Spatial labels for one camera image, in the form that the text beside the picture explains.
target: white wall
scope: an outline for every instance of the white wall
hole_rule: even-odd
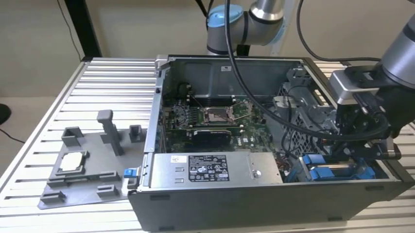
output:
[[[77,65],[56,1],[1,0],[0,97],[57,95]]]
[[[87,2],[104,56],[204,54],[204,18],[194,0]],[[232,2],[247,9],[252,0]],[[406,0],[307,0],[304,36],[322,56],[380,56],[414,12]],[[0,54],[0,96],[57,95],[79,61],[55,0],[0,1]],[[251,55],[268,54],[268,47],[251,49]],[[280,55],[308,56],[294,23]]]
[[[382,57],[415,13],[406,0],[306,0],[300,25],[312,51],[323,57]],[[300,44],[296,12],[286,34],[282,56],[310,56]]]

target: gray floor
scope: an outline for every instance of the gray floor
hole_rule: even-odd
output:
[[[9,120],[0,125],[12,137],[25,141],[43,118],[55,97],[9,97],[0,98],[0,103],[12,109]],[[4,173],[23,144],[9,139],[0,132],[0,174]]]

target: metal work table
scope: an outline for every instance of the metal work table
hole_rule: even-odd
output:
[[[318,65],[328,77],[334,70],[344,68],[339,63],[318,62]],[[0,178],[0,233],[142,232],[128,200],[49,210],[39,210],[36,205],[61,147],[64,128],[79,126],[85,133],[101,131],[101,125],[95,121],[101,109],[113,110],[119,129],[127,129],[132,124],[147,128],[155,79],[155,60],[95,58],[80,64]],[[403,128],[395,142],[403,153],[400,163],[415,177],[414,124]],[[203,232],[322,231],[414,232],[415,188],[395,200],[372,204],[347,222]]]

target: black cable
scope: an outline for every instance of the black cable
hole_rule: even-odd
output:
[[[300,10],[303,7],[303,2],[304,0],[300,0],[299,2],[299,7],[298,7],[298,16],[296,16],[296,24],[298,24],[298,33],[299,33],[299,38],[300,38],[300,42],[307,50],[307,52],[319,60],[326,61],[326,62],[355,62],[355,61],[372,61],[372,62],[379,62],[380,58],[375,58],[375,57],[348,57],[348,58],[324,58],[320,57],[319,55],[316,55],[314,53],[314,51],[311,50],[311,48],[308,47],[306,40],[304,40],[304,36],[303,36],[303,32],[300,29]]]
[[[202,0],[195,0],[195,2],[196,2],[198,5],[199,5],[199,8],[200,8],[200,10],[202,10],[202,13],[203,13],[204,17],[208,17],[207,9],[206,9],[206,6],[203,5]]]
[[[3,133],[5,134],[5,136],[8,136],[8,138],[12,139],[12,140],[15,140],[16,142],[21,142],[23,144],[25,143],[24,141],[21,141],[21,140],[13,138],[13,137],[8,134],[8,132],[4,131],[3,129],[0,129],[0,132],[3,132]]]
[[[59,0],[56,0],[56,2],[57,2],[57,5],[59,5],[60,13],[63,14],[63,18],[64,18],[64,21],[65,21],[68,29],[69,29],[71,40],[72,40],[72,44],[73,44],[73,47],[75,47],[75,50],[76,50],[76,53],[77,53],[77,58],[79,58],[79,61],[81,61],[80,53],[79,53],[77,47],[75,45],[72,30],[71,30],[71,26],[69,26],[68,21],[67,21],[67,17],[64,15],[63,7],[60,6]]]
[[[334,140],[334,141],[360,141],[360,140],[368,140],[368,139],[378,137],[379,134],[383,133],[386,131],[386,129],[388,128],[388,121],[387,121],[384,115],[380,115],[380,114],[375,115],[375,117],[379,118],[379,125],[378,125],[375,130],[364,132],[364,133],[336,135],[336,134],[320,133],[320,132],[312,131],[310,129],[306,129],[306,128],[292,124],[291,122],[288,122],[287,120],[280,118],[278,115],[275,115],[260,104],[256,97],[252,95],[251,91],[248,90],[247,85],[242,79],[239,68],[236,65],[235,56],[232,53],[231,29],[230,29],[230,27],[231,27],[230,8],[231,8],[231,0],[226,0],[226,39],[227,39],[227,48],[228,48],[228,56],[230,56],[230,62],[231,62],[231,66],[232,66],[232,72],[236,76],[236,80],[238,80],[238,83],[239,83],[243,91],[246,92],[248,98],[251,99],[255,106],[262,110],[262,112],[264,114],[267,114],[271,117],[271,119],[275,120],[279,124],[287,126],[288,128],[291,128],[292,130],[295,130],[300,133],[304,133],[304,134],[314,136],[314,137],[318,137],[318,138],[324,138],[324,139]]]
[[[214,1],[215,0],[210,0],[208,6],[207,6],[207,21],[206,21],[206,23],[207,23],[207,30],[208,30],[208,13],[210,13],[210,10],[212,9]]]

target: power supply label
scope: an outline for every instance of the power supply label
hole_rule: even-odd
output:
[[[191,182],[230,181],[226,155],[191,155],[188,157],[188,180]]]

